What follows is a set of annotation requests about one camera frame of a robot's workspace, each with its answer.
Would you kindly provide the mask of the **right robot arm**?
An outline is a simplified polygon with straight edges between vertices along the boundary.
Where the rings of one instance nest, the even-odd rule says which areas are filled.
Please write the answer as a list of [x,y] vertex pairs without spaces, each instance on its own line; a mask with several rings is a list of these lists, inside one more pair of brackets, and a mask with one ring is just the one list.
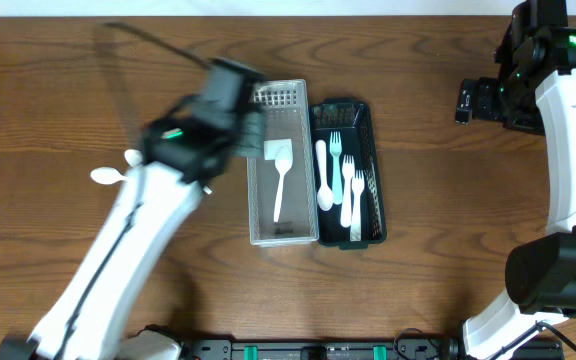
[[497,78],[463,81],[456,120],[544,135],[550,200],[544,237],[511,251],[504,290],[462,326],[462,348],[475,359],[509,359],[576,319],[576,29],[511,25],[495,61]]

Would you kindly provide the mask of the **white plastic fork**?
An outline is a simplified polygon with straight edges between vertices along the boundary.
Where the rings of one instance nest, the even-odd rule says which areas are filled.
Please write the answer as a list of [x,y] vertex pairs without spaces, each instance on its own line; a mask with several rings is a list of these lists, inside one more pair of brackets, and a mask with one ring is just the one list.
[[353,207],[350,226],[350,240],[359,242],[361,240],[361,195],[365,188],[363,172],[357,170],[352,179]]
[[342,176],[344,180],[344,187],[343,187],[343,202],[341,204],[341,213],[340,213],[340,225],[343,228],[349,228],[351,226],[351,212],[352,212],[351,184],[354,174],[355,174],[354,157],[351,155],[345,155],[342,161]]

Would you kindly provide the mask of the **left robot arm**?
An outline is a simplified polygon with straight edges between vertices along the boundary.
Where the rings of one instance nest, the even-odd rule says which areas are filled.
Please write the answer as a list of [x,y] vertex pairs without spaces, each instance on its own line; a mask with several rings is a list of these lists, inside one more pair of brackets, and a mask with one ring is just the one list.
[[0,359],[178,359],[182,343],[159,327],[124,339],[135,300],[163,250],[233,154],[263,152],[266,116],[194,106],[145,127],[139,162],[73,279],[26,339],[7,336]]

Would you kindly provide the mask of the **white plastic utensil handle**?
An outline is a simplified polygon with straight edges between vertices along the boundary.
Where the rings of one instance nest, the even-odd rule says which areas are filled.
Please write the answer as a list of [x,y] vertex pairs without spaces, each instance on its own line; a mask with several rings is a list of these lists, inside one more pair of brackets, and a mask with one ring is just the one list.
[[342,153],[341,134],[339,131],[332,131],[329,141],[329,152],[332,156],[333,178],[332,192],[333,204],[340,205],[343,202],[343,185],[340,167],[340,156]]

